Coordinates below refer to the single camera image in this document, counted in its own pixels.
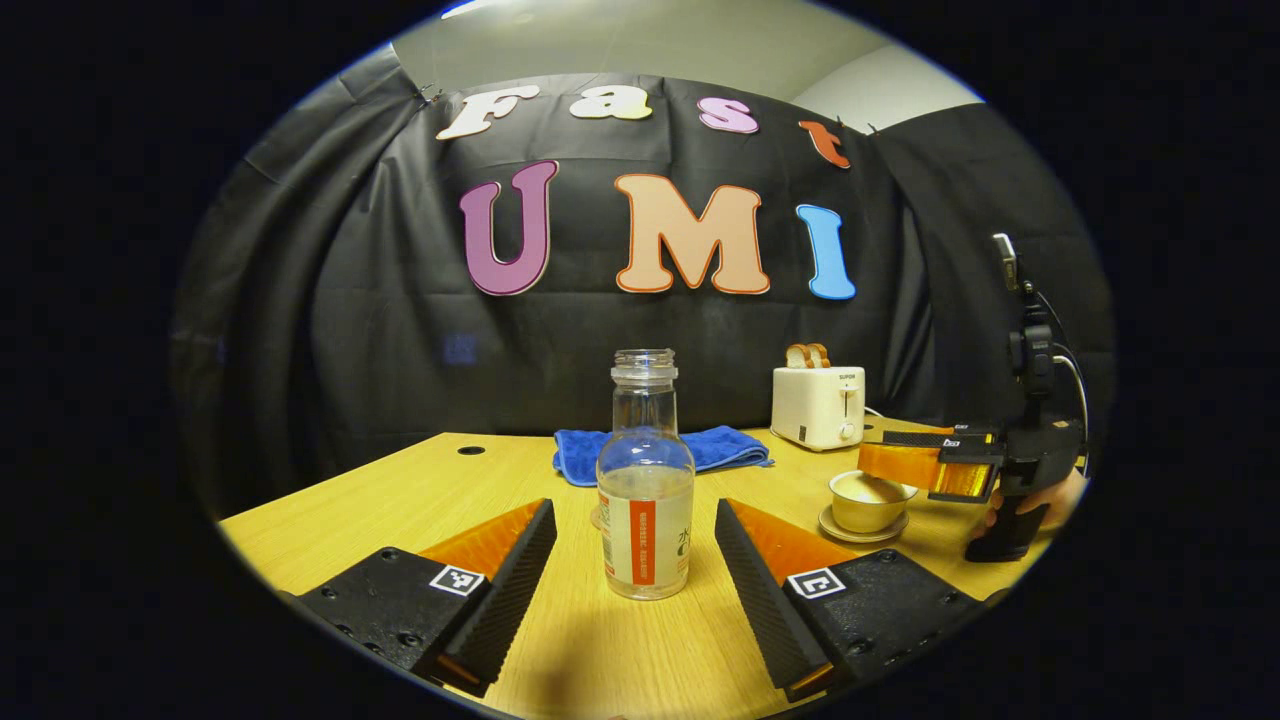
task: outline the toaster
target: toaster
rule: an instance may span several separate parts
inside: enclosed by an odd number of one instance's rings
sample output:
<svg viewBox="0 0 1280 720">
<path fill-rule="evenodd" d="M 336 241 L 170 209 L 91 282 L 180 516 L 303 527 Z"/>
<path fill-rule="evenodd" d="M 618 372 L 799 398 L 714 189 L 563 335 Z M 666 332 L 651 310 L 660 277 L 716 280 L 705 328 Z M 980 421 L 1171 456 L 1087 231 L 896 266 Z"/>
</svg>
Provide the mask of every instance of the toaster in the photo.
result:
<svg viewBox="0 0 1280 720">
<path fill-rule="evenodd" d="M 809 450 L 863 442 L 863 368 L 777 368 L 769 430 Z"/>
</svg>

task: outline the hand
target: hand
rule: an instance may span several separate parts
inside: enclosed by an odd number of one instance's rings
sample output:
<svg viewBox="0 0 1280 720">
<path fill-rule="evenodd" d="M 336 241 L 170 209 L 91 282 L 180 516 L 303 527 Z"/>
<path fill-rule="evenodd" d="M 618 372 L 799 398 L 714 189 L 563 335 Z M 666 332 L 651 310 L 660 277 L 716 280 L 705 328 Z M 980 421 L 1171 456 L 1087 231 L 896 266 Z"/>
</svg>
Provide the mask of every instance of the hand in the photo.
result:
<svg viewBox="0 0 1280 720">
<path fill-rule="evenodd" d="M 1071 514 L 1071 510 L 1075 510 L 1080 496 L 1084 495 L 1084 475 L 1073 468 L 1071 474 L 1061 483 L 1024 497 L 1021 505 L 1018 506 L 1018 514 L 1023 515 L 1036 510 L 1041 505 L 1048 505 L 1048 511 L 1044 512 L 1044 519 L 1041 520 L 1041 528 L 1057 528 Z M 1000 510 L 1000 506 L 1004 503 L 1005 496 L 1000 495 L 1000 488 L 996 488 L 991 493 L 991 507 L 987 510 L 987 516 L 983 518 L 982 523 L 973 532 L 974 538 L 987 534 L 987 528 L 996 524 L 996 510 Z"/>
</svg>

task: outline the ceiling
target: ceiling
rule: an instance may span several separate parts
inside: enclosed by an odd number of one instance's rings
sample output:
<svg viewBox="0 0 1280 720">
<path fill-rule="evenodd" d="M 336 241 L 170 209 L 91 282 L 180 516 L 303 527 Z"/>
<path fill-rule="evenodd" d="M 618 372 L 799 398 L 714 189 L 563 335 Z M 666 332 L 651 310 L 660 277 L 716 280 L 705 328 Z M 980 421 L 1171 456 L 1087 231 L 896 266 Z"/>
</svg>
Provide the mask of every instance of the ceiling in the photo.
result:
<svg viewBox="0 0 1280 720">
<path fill-rule="evenodd" d="M 433 90 L 559 73 L 696 79 L 791 101 L 892 42 L 804 0 L 484 0 L 393 41 Z"/>
</svg>

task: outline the orange letter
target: orange letter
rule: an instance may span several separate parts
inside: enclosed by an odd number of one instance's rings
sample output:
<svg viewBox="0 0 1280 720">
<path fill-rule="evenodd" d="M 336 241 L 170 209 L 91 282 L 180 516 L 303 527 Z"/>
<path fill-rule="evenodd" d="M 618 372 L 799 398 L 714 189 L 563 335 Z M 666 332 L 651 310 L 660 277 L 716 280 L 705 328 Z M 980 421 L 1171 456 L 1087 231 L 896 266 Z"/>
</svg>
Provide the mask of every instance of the orange letter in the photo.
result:
<svg viewBox="0 0 1280 720">
<path fill-rule="evenodd" d="M 840 138 L 831 135 L 831 132 L 824 128 L 822 123 L 800 120 L 800 127 L 809 131 L 813 146 L 823 158 L 827 159 L 828 163 L 836 165 L 837 168 L 849 168 L 849 158 L 842 158 L 840 152 L 836 151 L 836 146 L 840 145 Z"/>
<path fill-rule="evenodd" d="M 712 256 L 719 249 L 719 269 L 712 286 L 721 292 L 759 295 L 769 290 L 769 277 L 760 270 L 760 246 L 755 238 L 755 209 L 760 196 L 745 187 L 722 184 L 712 192 L 701 218 L 669 179 L 628 174 L 613 182 L 631 201 L 631 264 L 618 273 L 618 287 L 627 292 L 662 292 L 675 283 L 662 266 L 667 245 L 680 277 L 689 287 L 703 284 Z"/>
</svg>

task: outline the purple letter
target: purple letter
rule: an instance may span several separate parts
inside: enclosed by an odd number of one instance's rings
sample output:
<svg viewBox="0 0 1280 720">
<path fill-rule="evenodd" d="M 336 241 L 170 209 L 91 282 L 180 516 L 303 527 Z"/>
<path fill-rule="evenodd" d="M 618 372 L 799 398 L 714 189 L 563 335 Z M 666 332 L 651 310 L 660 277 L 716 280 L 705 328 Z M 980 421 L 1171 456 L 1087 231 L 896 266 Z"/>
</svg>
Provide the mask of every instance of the purple letter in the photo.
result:
<svg viewBox="0 0 1280 720">
<path fill-rule="evenodd" d="M 493 201 L 502 192 L 502 186 L 489 182 L 462 196 L 458 206 L 466 218 L 467 272 L 471 273 L 471 282 L 484 292 L 520 295 L 541 279 L 552 254 L 547 188 L 558 172 L 559 164 L 547 160 L 512 176 L 511 184 L 520 191 L 524 204 L 525 242 L 511 263 L 498 260 L 493 251 Z"/>
</svg>

